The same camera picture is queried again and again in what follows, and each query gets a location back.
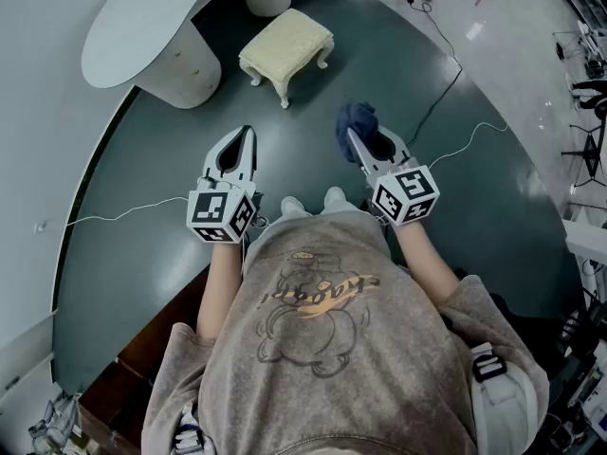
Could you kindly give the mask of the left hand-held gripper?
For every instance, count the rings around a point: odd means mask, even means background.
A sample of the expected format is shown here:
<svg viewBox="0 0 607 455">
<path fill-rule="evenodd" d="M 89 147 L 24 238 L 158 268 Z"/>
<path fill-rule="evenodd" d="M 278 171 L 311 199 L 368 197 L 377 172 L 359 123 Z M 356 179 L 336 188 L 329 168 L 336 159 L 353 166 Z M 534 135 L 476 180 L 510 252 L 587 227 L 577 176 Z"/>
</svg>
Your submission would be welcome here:
<svg viewBox="0 0 607 455">
<path fill-rule="evenodd" d="M 250 125 L 224 135 L 207 153 L 188 196 L 186 226 L 205 243 L 239 244 L 257 216 L 253 201 L 257 136 Z"/>
</svg>

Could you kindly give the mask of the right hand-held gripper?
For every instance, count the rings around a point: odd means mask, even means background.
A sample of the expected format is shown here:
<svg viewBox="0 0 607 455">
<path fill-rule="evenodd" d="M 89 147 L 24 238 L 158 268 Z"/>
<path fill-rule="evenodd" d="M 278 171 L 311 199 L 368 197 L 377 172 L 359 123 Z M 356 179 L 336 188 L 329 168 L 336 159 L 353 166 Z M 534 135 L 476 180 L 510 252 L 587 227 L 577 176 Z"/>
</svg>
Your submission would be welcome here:
<svg viewBox="0 0 607 455">
<path fill-rule="evenodd" d="M 427 217 L 435 206 L 440 191 L 426 165 L 417 165 L 398 134 L 379 125 L 377 156 L 397 166 L 379 171 L 356 131 L 347 128 L 347 142 L 355 163 L 367 176 L 372 187 L 372 204 L 393 225 L 403 226 Z"/>
</svg>

